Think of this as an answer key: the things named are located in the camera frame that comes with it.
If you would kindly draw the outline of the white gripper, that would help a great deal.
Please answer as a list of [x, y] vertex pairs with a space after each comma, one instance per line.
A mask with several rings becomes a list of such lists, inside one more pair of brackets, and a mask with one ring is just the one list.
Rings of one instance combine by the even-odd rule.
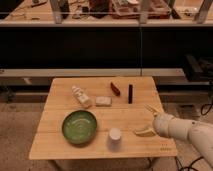
[[169, 114], [160, 114], [159, 111], [149, 105], [145, 105], [145, 108], [154, 116], [154, 129], [152, 127], [144, 127], [143, 129], [135, 130], [134, 133], [140, 137], [152, 137], [155, 136], [156, 133], [161, 137], [170, 137], [169, 125], [174, 117]]

